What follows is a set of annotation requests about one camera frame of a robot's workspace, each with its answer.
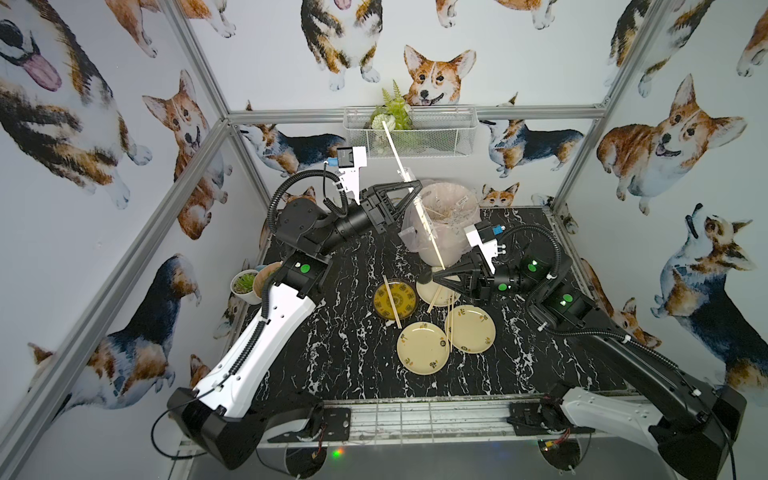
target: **yellow plate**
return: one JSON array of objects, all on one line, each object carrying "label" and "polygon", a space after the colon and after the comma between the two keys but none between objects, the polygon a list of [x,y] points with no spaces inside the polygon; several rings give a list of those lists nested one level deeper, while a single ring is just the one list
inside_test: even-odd
[{"label": "yellow plate", "polygon": [[431,375],[448,362],[445,332],[434,323],[417,322],[408,325],[397,339],[397,356],[411,372]]},{"label": "yellow plate", "polygon": [[[432,272],[439,272],[440,270],[442,270],[442,268],[439,266],[434,266],[432,268]],[[448,278],[449,280],[459,280],[457,276],[450,276]],[[432,298],[435,296],[435,292],[439,287],[440,285],[432,281],[430,281],[429,283],[416,282],[416,291],[419,292],[419,296],[421,297],[422,300],[424,300],[427,303],[427,305],[429,305],[429,303],[432,302]],[[435,306],[448,306],[448,300],[451,292],[453,292],[453,290],[443,287],[442,290],[440,290],[440,293],[438,294],[437,298],[435,299]],[[455,303],[456,300],[458,300],[458,298],[461,296],[461,294],[453,292],[453,296],[455,299],[454,300],[454,303]]]},{"label": "yellow plate", "polygon": [[496,325],[488,312],[472,305],[453,307],[445,319],[451,344],[467,353],[483,353],[496,339]]},{"label": "yellow plate", "polygon": [[[390,279],[389,289],[392,291],[392,300],[395,301],[397,314],[400,319],[406,319],[416,311],[416,304],[419,298],[413,287],[403,280]],[[383,319],[394,320],[395,314],[392,313],[392,303],[389,302],[389,296],[386,294],[386,288],[382,283],[373,293],[373,309]]]}]

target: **corgi illustration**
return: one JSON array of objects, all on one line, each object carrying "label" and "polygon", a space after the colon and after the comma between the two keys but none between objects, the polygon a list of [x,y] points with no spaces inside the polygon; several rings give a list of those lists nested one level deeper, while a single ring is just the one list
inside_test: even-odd
[{"label": "corgi illustration", "polygon": [[734,236],[752,220],[730,222],[708,214],[702,204],[686,215],[688,236],[661,271],[658,318],[673,316],[725,363],[726,384],[768,404],[768,344],[744,319],[726,292],[731,270],[756,265]]},{"label": "corgi illustration", "polygon": [[[517,94],[501,106],[512,106]],[[500,178],[506,178],[512,168],[555,156],[557,164],[552,171],[560,170],[578,152],[584,134],[576,130],[535,131],[529,130],[525,120],[481,120],[491,129],[488,153],[495,163]]]},{"label": "corgi illustration", "polygon": [[0,2],[0,57],[0,123],[19,149],[127,207],[118,162],[127,154],[146,165],[152,153],[131,138],[109,85],[47,1]]},{"label": "corgi illustration", "polygon": [[660,346],[661,340],[640,328],[640,324],[637,322],[637,304],[634,297],[627,300],[624,304],[624,308],[617,313],[616,310],[614,310],[613,305],[611,305],[611,301],[608,300],[608,297],[605,295],[603,286],[600,284],[600,279],[592,269],[592,265],[583,258],[581,259],[581,265],[584,267],[584,271],[587,273],[587,278],[591,283],[591,288],[589,290],[598,298],[598,301],[602,304],[606,314],[616,322],[617,325],[632,335],[639,343],[642,343],[650,349],[655,349]]},{"label": "corgi illustration", "polygon": [[[671,13],[663,20],[660,38],[653,43],[644,56],[641,70],[644,71],[637,91],[645,98],[650,94],[650,83],[682,47],[688,43],[690,36],[698,28],[702,18],[707,13],[714,0],[676,0]],[[627,6],[624,14],[616,24],[616,31],[611,40],[611,57],[609,64],[615,63],[616,68],[606,80],[611,85],[618,74],[619,67],[629,52],[640,25],[647,13],[648,0],[633,1]]]},{"label": "corgi illustration", "polygon": [[428,60],[406,45],[403,56],[413,79],[403,95],[410,105],[455,105],[462,93],[462,79],[475,66],[477,54],[467,50],[451,61]]},{"label": "corgi illustration", "polygon": [[[437,18],[440,25],[450,28],[455,23],[456,2],[458,0],[437,0]],[[496,0],[512,10],[528,10],[533,14],[533,26],[537,30],[547,28],[554,20],[552,4],[557,0]]]},{"label": "corgi illustration", "polygon": [[[289,193],[283,194],[283,201],[287,204],[291,203],[297,198],[306,198],[307,200],[312,201],[314,204],[317,204],[317,198],[315,196],[315,187],[309,187],[307,188],[303,194],[301,195],[291,195]],[[259,236],[259,251],[263,252],[266,248],[267,241],[270,239],[270,228],[266,224],[266,219],[264,219],[264,225],[261,226],[261,235]]]},{"label": "corgi illustration", "polygon": [[631,0],[616,22],[616,30],[611,39],[611,56],[608,58],[608,64],[616,65],[616,69],[605,81],[606,87],[614,83],[619,69],[624,64],[637,30],[643,24],[645,14],[648,13],[648,7],[650,7],[650,0]]},{"label": "corgi illustration", "polygon": [[126,327],[101,339],[55,418],[80,405],[123,409],[141,400],[152,386],[160,392],[164,380],[171,387],[176,372],[168,355],[181,299],[188,295],[195,295],[200,305],[192,264],[177,253],[157,269]]},{"label": "corgi illustration", "polygon": [[494,190],[488,185],[482,186],[482,194],[485,196],[480,200],[480,207],[509,208],[515,201],[515,194],[520,188],[520,182],[512,185],[507,190]]},{"label": "corgi illustration", "polygon": [[751,65],[761,65],[767,51],[768,8],[766,9],[766,12],[763,13],[763,16],[760,17],[760,20],[757,21],[757,25],[755,25],[755,32],[752,34],[750,42],[746,44],[746,47],[744,48],[744,53],[742,53],[739,64],[736,67],[739,75],[742,77],[751,77]]},{"label": "corgi illustration", "polygon": [[35,374],[32,376],[32,379],[29,381],[29,387],[27,388],[27,392],[29,392],[32,390],[32,387],[35,386],[35,383],[38,382],[45,369],[48,368],[48,365],[50,365],[53,361],[54,353],[42,349],[31,342],[27,343],[27,346],[32,350],[32,358],[35,361],[35,365],[38,366],[37,370],[35,370]]},{"label": "corgi illustration", "polygon": [[301,29],[320,70],[330,71],[329,88],[344,88],[347,68],[360,66],[362,79],[378,83],[373,68],[382,32],[382,0],[303,0]]},{"label": "corgi illustration", "polygon": [[204,379],[210,373],[210,368],[200,360],[197,355],[190,355],[190,388],[194,389],[195,385],[202,379]]},{"label": "corgi illustration", "polygon": [[[157,0],[105,0],[118,23],[131,35],[136,45],[152,58],[157,57],[157,49],[152,46],[152,39],[144,31],[144,14],[141,9],[158,13],[161,11]],[[235,35],[235,26],[224,17],[227,0],[180,0],[181,8],[187,18],[208,20],[210,26],[224,38]]]},{"label": "corgi illustration", "polygon": [[[539,207],[548,207],[551,209],[552,202],[554,202],[554,197],[551,195],[533,194],[531,195],[531,202],[533,202],[534,205],[538,205]],[[558,216],[560,217],[560,221],[563,223],[563,227],[565,227],[565,230],[568,233],[571,235],[578,233],[578,223],[576,223],[576,220],[574,220],[574,218],[571,216],[571,212],[568,211],[568,204],[563,204],[563,207],[561,208]]]},{"label": "corgi illustration", "polygon": [[712,118],[701,110],[689,74],[677,89],[668,118],[656,127],[614,128],[603,137],[597,155],[605,171],[619,178],[618,199],[626,200],[629,191],[640,197],[640,210],[648,215],[651,198],[669,190],[708,149],[736,140],[745,128],[742,117]]},{"label": "corgi illustration", "polygon": [[[251,111],[250,102],[246,110]],[[289,137],[280,133],[275,124],[237,125],[237,130],[253,145],[258,158],[266,166],[288,177],[297,171],[337,158],[336,149],[346,146],[339,135],[322,134],[311,137]]]},{"label": "corgi illustration", "polygon": [[[179,154],[176,157],[174,182],[200,148],[200,143],[208,134],[208,122],[203,116],[195,100],[192,78],[186,70],[181,71],[179,92],[168,100],[143,96],[149,111],[166,127],[174,132]],[[210,223],[210,209],[214,200],[225,204],[227,192],[221,190],[224,186],[224,175],[232,174],[232,166],[224,165],[221,155],[217,155],[210,163],[197,188],[187,200],[187,204],[179,214],[181,229],[192,240],[197,240],[203,234],[203,229]]]}]

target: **white flower pot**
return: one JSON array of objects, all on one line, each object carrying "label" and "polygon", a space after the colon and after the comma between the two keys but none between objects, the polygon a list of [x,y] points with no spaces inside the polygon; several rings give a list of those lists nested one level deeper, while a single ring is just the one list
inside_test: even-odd
[{"label": "white flower pot", "polygon": [[235,275],[235,277],[230,282],[230,291],[235,294],[238,298],[241,298],[245,300],[246,302],[250,303],[251,305],[258,305],[261,303],[261,298],[256,295],[256,292],[253,291],[253,289],[248,293],[238,293],[234,289],[235,281],[240,278],[241,275],[244,273],[252,273],[254,276],[257,275],[259,272],[257,270],[243,270],[242,272]]}]

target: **dog tongue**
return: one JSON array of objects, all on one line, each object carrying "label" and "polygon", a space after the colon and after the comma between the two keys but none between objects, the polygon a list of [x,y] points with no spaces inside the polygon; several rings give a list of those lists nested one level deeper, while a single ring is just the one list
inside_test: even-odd
[{"label": "dog tongue", "polygon": [[22,68],[36,84],[46,90],[57,91],[61,87],[61,77],[58,76],[58,72],[39,53],[33,54],[25,60],[22,63]]}]

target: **plant pot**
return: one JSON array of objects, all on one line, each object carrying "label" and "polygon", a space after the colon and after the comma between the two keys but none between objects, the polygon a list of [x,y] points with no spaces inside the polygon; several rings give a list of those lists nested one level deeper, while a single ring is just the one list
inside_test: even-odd
[{"label": "plant pot", "polygon": [[235,281],[237,281],[237,279],[240,278],[240,276],[242,276],[244,273],[252,273],[256,275],[258,278],[259,272],[258,270],[251,269],[251,270],[243,270],[242,272],[238,273],[230,282],[230,291],[234,293],[238,298],[245,300],[247,303],[250,303],[251,305],[258,305],[259,303],[261,303],[261,298],[258,295],[256,295],[256,293],[253,290],[251,290],[248,293],[238,293],[234,289]]},{"label": "plant pot", "polygon": [[275,273],[282,265],[283,262],[270,263],[256,275],[256,279],[253,281],[253,294],[259,299],[258,303],[261,303],[261,290],[264,288],[266,279],[270,278],[270,275]]}]

